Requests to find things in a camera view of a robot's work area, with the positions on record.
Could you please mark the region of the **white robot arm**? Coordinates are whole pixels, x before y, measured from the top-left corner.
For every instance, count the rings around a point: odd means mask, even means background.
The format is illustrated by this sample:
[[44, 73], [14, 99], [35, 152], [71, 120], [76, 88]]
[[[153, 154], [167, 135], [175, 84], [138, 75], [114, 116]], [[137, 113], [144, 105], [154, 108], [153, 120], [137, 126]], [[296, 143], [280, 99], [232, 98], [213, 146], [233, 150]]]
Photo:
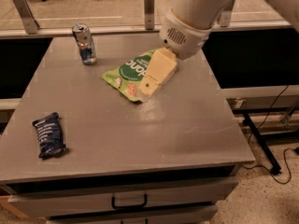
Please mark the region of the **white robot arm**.
[[[264, 0], [299, 31], [299, 0]], [[136, 96], [148, 101], [175, 73], [178, 61], [195, 55], [208, 40], [223, 10], [234, 0], [174, 0], [159, 33], [163, 46], [157, 49]]]

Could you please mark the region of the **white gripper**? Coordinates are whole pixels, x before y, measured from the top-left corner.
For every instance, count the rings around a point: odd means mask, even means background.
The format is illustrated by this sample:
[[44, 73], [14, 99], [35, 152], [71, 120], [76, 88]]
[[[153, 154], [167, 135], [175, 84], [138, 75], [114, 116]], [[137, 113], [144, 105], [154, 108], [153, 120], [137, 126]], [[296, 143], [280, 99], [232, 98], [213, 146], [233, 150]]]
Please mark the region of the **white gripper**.
[[192, 14], [189, 11], [179, 15], [173, 8], [167, 11], [160, 30], [165, 48], [155, 50], [146, 75], [137, 87], [137, 97], [141, 102], [147, 102], [174, 75], [178, 67], [177, 57], [189, 59], [204, 46], [211, 27], [212, 17], [206, 13]]

